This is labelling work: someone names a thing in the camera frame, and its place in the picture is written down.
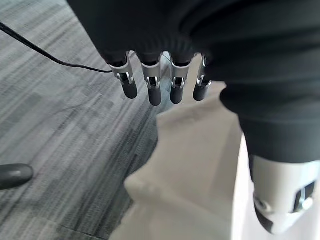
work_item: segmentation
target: wire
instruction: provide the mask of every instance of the wire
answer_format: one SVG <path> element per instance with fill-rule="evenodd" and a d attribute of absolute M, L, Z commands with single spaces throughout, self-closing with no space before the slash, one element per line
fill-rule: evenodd
<path fill-rule="evenodd" d="M 5 32 L 6 34 L 8 34 L 10 37 L 12 37 L 12 38 L 18 40 L 19 42 L 23 43 L 27 47 L 29 47 L 29 48 L 33 49 L 34 51 L 38 52 L 39 54 L 41 54 L 41 55 L 47 57 L 48 59 L 56 62 L 57 64 L 60 64 L 60 65 L 63 65 L 63 66 L 67 66 L 67 67 L 71 67 L 71 68 L 88 69 L 88 70 L 91 70 L 91 71 L 96 71 L 96 72 L 105 73 L 105 74 L 112 73 L 111 70 L 100 70 L 100 69 L 96 69 L 96 68 L 89 67 L 89 66 L 84 66 L 84 65 L 79 65 L 79 64 L 72 64 L 72 63 L 67 63 L 67 62 L 61 61 L 61 60 L 55 58 L 54 56 L 52 56 L 51 54 L 47 53 L 46 51 L 44 51 L 40 47 L 34 45 L 32 42 L 28 41 L 23 36 L 19 35 L 15 31 L 13 31 L 10 27 L 8 27 L 5 24 L 3 24 L 1 21 L 0 21 L 0 30 Z"/>
<path fill-rule="evenodd" d="M 164 56 L 170 63 L 172 63 L 172 61 L 169 58 L 167 58 L 167 56 L 164 55 L 163 53 L 162 53 L 162 56 Z"/>

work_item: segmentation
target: black sleeve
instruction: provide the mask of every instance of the black sleeve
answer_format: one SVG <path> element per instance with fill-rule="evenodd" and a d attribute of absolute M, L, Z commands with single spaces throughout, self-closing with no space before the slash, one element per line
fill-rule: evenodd
<path fill-rule="evenodd" d="M 320 1 L 238 1 L 190 32 L 213 58 L 249 153 L 279 162 L 320 159 Z"/>
<path fill-rule="evenodd" d="M 249 154 L 320 159 L 320 0 L 68 0 L 102 57 L 201 52 Z"/>

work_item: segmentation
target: robotic finger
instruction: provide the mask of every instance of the robotic finger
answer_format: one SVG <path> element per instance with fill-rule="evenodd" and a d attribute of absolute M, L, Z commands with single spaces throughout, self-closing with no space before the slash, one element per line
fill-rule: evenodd
<path fill-rule="evenodd" d="M 193 91 L 193 98 L 196 101 L 202 101 L 206 97 L 208 88 L 212 83 L 212 81 L 205 74 L 207 61 L 208 59 L 205 56 L 202 56 L 202 61 L 199 67 L 198 76 Z"/>
<path fill-rule="evenodd" d="M 184 86 L 187 82 L 189 67 L 194 55 L 194 53 L 170 54 L 172 65 L 170 99 L 173 104 L 179 104 L 183 98 Z"/>
<path fill-rule="evenodd" d="M 137 85 L 132 71 L 129 53 L 103 56 L 109 64 L 114 76 L 120 80 L 124 94 L 129 99 L 135 99 L 138 95 Z"/>
<path fill-rule="evenodd" d="M 161 52 L 136 53 L 141 62 L 144 80 L 148 87 L 149 101 L 153 106 L 161 103 L 160 70 Z"/>

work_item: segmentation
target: black fingertip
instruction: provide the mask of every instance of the black fingertip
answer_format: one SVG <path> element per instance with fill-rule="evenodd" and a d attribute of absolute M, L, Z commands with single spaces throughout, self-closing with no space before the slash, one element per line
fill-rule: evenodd
<path fill-rule="evenodd" d="M 193 90 L 193 99 L 196 101 L 202 101 L 205 99 L 207 91 L 208 88 L 206 86 L 199 86 L 198 84 L 195 84 Z"/>
<path fill-rule="evenodd" d="M 180 87 L 171 87 L 170 99 L 173 104 L 179 104 L 182 101 L 184 89 Z"/>
<path fill-rule="evenodd" d="M 161 103 L 161 88 L 148 88 L 149 101 L 151 105 L 158 106 Z"/>
<path fill-rule="evenodd" d="M 135 81 L 133 81 L 131 84 L 129 84 L 128 82 L 125 82 L 122 85 L 122 88 L 123 88 L 123 92 L 127 98 L 135 99 L 137 97 L 138 89 L 137 89 L 137 85 L 136 85 Z"/>

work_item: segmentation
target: gray floor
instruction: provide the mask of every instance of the gray floor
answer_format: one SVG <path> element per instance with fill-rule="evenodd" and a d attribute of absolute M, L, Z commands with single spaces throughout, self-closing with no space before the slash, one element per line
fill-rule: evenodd
<path fill-rule="evenodd" d="M 64 0 L 1 0 L 0 21 L 61 60 L 108 68 Z M 0 240 L 106 240 L 120 223 L 124 179 L 152 154 L 155 116 L 171 106 L 168 61 L 158 107 L 131 61 L 135 100 L 112 74 L 60 66 L 0 32 L 0 164 L 35 170 L 0 192 Z"/>

